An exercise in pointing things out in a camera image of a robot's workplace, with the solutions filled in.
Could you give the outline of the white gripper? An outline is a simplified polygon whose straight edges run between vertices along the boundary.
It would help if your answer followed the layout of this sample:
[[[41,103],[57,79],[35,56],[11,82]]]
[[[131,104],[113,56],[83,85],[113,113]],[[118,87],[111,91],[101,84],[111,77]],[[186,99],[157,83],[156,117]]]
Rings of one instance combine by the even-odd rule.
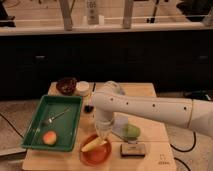
[[[106,139],[112,131],[114,115],[106,112],[95,114],[95,129],[101,139]]]

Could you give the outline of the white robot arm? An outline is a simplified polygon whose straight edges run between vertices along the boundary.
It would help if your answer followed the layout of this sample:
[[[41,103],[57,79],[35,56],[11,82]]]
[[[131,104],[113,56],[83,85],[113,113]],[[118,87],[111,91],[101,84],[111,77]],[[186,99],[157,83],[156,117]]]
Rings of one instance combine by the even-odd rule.
[[[92,94],[96,122],[110,121],[115,112],[173,124],[213,138],[213,102],[187,98],[128,96],[114,81]]]

